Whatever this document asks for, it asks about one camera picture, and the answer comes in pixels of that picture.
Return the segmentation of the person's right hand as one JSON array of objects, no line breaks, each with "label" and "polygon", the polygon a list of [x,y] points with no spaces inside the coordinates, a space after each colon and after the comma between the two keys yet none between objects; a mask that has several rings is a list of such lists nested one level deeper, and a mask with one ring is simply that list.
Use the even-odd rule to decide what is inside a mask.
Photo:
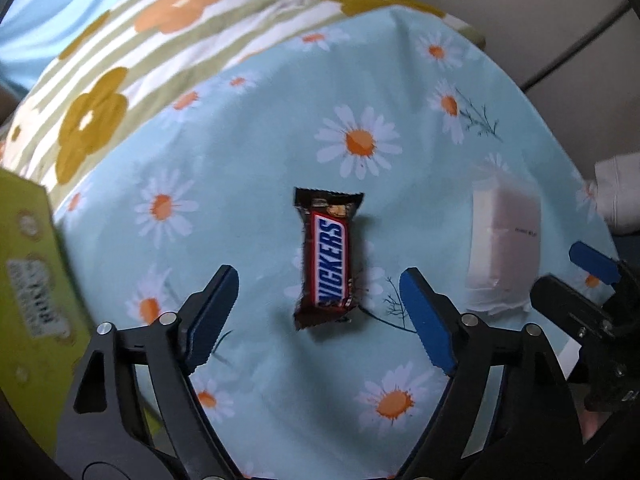
[{"label": "person's right hand", "polygon": [[582,440],[589,441],[612,416],[611,412],[594,412],[581,408],[578,413]]}]

